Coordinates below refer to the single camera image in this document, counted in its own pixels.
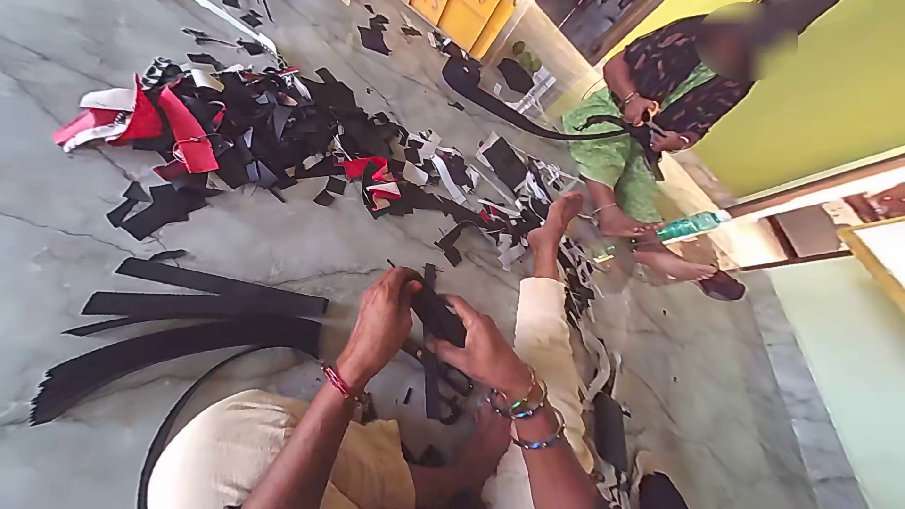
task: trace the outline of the wall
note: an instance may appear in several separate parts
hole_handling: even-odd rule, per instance
[[[905,2],[843,0],[695,148],[736,196],[902,144]]]
[[[905,507],[905,315],[851,257],[767,273],[868,504]]]

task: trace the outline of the orange-handled scissors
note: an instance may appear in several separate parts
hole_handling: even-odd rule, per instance
[[[666,131],[663,130],[662,127],[660,127],[660,126],[658,126],[657,124],[653,123],[653,117],[654,117],[657,113],[660,112],[660,103],[657,102],[657,101],[651,101],[651,102],[652,102],[653,104],[651,105],[650,108],[648,108],[648,109],[644,112],[644,114],[642,114],[641,120],[639,120],[638,123],[635,124],[635,127],[641,127],[641,126],[643,126],[643,125],[646,125],[647,127],[651,128],[651,130],[652,130],[653,132],[659,134],[660,136],[666,136]]]

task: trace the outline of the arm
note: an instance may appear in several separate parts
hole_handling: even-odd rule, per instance
[[[507,395],[510,402],[527,395],[531,389],[528,366],[503,340],[493,319],[476,312],[461,297],[450,295],[448,301],[462,318],[468,332],[465,348],[437,341],[434,344],[437,355],[472,378]],[[546,441],[554,436],[558,428],[550,405],[531,417],[514,420],[519,439],[529,442]],[[524,450],[522,455],[528,467],[531,498],[537,509],[591,509],[603,502],[564,438],[551,447]]]
[[[410,281],[414,275],[402,267],[387,271],[362,298],[355,330],[336,362],[337,373],[355,397],[399,351],[412,329],[411,296],[421,289]],[[355,405],[354,399],[324,383],[243,509],[320,507]]]
[[[638,95],[638,89],[632,81],[631,70],[625,61],[625,50],[613,55],[604,64],[604,81],[606,87],[619,98],[623,109],[623,117],[633,125],[641,121],[643,113],[653,108],[654,102]]]

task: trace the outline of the red thread bracelet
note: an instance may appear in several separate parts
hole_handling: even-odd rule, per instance
[[[349,388],[346,381],[339,376],[339,373],[337,373],[336,370],[334,370],[323,360],[320,362],[320,370],[324,372],[324,376],[327,377],[327,380],[329,380],[330,384],[332,384],[333,387],[335,387],[339,391],[339,394],[342,394],[343,398],[354,399],[355,401],[358,401],[358,397],[352,396],[352,389]]]

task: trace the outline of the hand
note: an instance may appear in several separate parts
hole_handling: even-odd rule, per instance
[[[641,125],[644,112],[652,110],[656,106],[656,102],[651,101],[646,97],[638,96],[631,101],[628,101],[628,104],[625,105],[623,108],[623,118],[634,126]]]
[[[412,330],[412,295],[421,290],[408,267],[386,271],[361,298],[358,321],[337,359],[339,376],[354,394],[393,359]]]
[[[653,149],[654,152],[663,152],[664,150],[684,150],[691,145],[680,138],[680,133],[672,130],[667,130],[665,132],[666,136],[661,136],[655,132],[651,133],[651,149]]]
[[[474,311],[458,295],[447,295],[446,301],[462,319],[467,333],[465,348],[448,341],[435,341],[433,350],[440,360],[502,392],[509,401],[524,398],[531,390],[531,372],[503,340],[493,319]]]

